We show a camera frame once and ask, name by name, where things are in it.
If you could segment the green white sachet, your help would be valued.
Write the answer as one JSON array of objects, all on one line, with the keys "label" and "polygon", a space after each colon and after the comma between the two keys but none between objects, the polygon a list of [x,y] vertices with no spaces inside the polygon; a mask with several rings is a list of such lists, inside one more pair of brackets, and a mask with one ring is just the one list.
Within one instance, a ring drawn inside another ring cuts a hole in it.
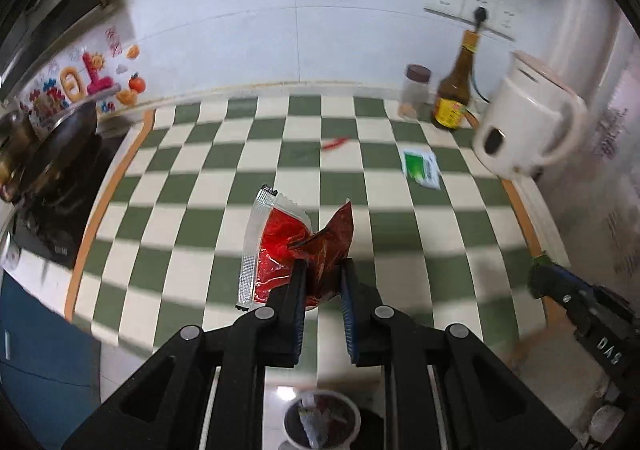
[{"label": "green white sachet", "polygon": [[423,188],[440,189],[440,170],[433,151],[403,149],[400,153],[402,171],[407,179]]}]

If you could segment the red foil snack wrapper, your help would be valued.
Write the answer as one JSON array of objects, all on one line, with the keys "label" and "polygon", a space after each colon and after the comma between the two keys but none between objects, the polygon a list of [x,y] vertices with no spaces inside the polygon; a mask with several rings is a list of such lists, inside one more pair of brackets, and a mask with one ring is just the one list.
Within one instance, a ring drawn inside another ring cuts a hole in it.
[{"label": "red foil snack wrapper", "polygon": [[302,207],[263,185],[257,192],[244,234],[236,308],[267,303],[270,292],[288,284],[294,263],[306,263],[306,307],[317,307],[341,291],[341,266],[354,237],[352,203],[347,201],[319,231]]}]

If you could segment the red chili pepper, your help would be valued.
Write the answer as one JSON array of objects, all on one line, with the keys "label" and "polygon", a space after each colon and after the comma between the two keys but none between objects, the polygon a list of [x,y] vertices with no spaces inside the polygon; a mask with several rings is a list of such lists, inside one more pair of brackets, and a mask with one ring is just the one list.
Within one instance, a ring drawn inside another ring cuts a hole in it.
[{"label": "red chili pepper", "polygon": [[328,140],[328,141],[324,142],[321,145],[321,150],[322,150],[322,152],[335,150],[335,149],[337,149],[337,147],[341,147],[343,144],[345,144],[348,141],[349,141],[349,137],[331,139],[331,140]]}]

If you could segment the blue kitchen cabinet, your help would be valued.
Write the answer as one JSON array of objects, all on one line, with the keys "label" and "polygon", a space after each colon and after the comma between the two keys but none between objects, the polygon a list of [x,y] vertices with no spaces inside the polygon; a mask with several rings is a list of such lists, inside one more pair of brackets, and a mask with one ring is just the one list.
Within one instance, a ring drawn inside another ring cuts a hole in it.
[{"label": "blue kitchen cabinet", "polygon": [[43,448],[61,448],[99,407],[99,363],[99,342],[3,276],[1,385]]}]

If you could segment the white round trash bin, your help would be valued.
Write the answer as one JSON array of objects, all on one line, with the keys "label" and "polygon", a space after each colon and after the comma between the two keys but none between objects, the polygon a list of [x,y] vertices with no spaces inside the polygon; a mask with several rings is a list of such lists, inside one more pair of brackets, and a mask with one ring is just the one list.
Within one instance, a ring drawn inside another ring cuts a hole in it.
[{"label": "white round trash bin", "polygon": [[307,390],[286,406],[282,424],[288,449],[349,449],[359,435],[361,414],[341,392]]}]

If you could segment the white printed snack bag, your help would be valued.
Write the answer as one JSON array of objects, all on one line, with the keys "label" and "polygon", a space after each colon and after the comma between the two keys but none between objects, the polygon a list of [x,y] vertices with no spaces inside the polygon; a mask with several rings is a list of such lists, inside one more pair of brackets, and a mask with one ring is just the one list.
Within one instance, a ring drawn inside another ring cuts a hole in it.
[{"label": "white printed snack bag", "polygon": [[309,448],[321,449],[328,439],[328,426],[317,407],[301,406],[297,409],[300,424],[308,440]]}]

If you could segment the white electric kettle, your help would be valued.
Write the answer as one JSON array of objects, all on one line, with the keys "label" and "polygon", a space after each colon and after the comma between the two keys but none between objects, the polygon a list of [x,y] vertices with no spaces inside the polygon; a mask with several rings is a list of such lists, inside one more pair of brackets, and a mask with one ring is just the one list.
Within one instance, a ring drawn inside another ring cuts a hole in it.
[{"label": "white electric kettle", "polygon": [[584,100],[558,74],[514,51],[509,72],[475,128],[472,149],[502,179],[529,177],[570,156],[587,121]]}]

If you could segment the brown sauce bottle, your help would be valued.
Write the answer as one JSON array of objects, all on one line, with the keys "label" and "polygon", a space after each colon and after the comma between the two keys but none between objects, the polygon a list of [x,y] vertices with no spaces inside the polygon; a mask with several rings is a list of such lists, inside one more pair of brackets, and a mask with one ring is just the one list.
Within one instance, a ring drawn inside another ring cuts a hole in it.
[{"label": "brown sauce bottle", "polygon": [[432,110],[432,124],[456,130],[468,110],[471,98],[471,75],[480,33],[466,30],[451,72],[439,83]]}]

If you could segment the black gas stove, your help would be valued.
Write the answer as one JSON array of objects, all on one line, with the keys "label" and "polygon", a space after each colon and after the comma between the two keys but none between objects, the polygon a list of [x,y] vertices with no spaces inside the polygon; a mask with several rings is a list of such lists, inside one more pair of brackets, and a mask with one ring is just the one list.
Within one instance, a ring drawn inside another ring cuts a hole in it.
[{"label": "black gas stove", "polygon": [[19,248],[75,266],[93,203],[123,139],[92,136],[52,187],[27,202],[11,230]]}]

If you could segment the clear jar brown lid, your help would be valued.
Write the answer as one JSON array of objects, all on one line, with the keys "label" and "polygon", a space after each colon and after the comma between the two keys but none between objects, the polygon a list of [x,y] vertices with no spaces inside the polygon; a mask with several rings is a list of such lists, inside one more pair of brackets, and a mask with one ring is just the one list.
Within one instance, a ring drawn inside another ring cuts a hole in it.
[{"label": "clear jar brown lid", "polygon": [[432,72],[419,64],[408,64],[398,105],[398,116],[418,121],[424,117],[430,103]]}]

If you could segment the black frying pan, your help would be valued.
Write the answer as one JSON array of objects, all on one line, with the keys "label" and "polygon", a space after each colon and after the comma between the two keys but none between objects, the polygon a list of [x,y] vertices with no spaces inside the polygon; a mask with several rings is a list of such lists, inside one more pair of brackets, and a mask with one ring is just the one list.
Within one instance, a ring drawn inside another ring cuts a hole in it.
[{"label": "black frying pan", "polygon": [[28,116],[12,110],[1,118],[1,199],[10,203],[43,191],[77,157],[96,132],[96,102],[115,95],[120,84],[87,96],[53,117],[47,136],[39,140]]}]

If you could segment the white wall socket strip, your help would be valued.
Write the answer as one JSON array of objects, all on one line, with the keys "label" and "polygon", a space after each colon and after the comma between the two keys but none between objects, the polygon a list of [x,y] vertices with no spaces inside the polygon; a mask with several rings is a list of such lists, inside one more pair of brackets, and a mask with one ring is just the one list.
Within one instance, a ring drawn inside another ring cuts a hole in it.
[{"label": "white wall socket strip", "polygon": [[520,11],[503,0],[425,0],[424,10],[463,20],[474,22],[474,12],[483,8],[487,12],[484,26],[499,36],[512,41],[516,38]]}]

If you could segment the colourful wall stickers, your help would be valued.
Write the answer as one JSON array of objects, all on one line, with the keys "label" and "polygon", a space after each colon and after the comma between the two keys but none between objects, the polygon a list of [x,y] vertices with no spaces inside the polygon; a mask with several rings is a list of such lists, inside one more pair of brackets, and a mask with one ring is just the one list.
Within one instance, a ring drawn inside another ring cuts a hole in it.
[{"label": "colourful wall stickers", "polygon": [[96,103],[100,115],[136,105],[146,90],[141,49],[128,25],[107,23],[89,30],[30,76],[12,102],[44,121],[94,95],[113,89]]}]

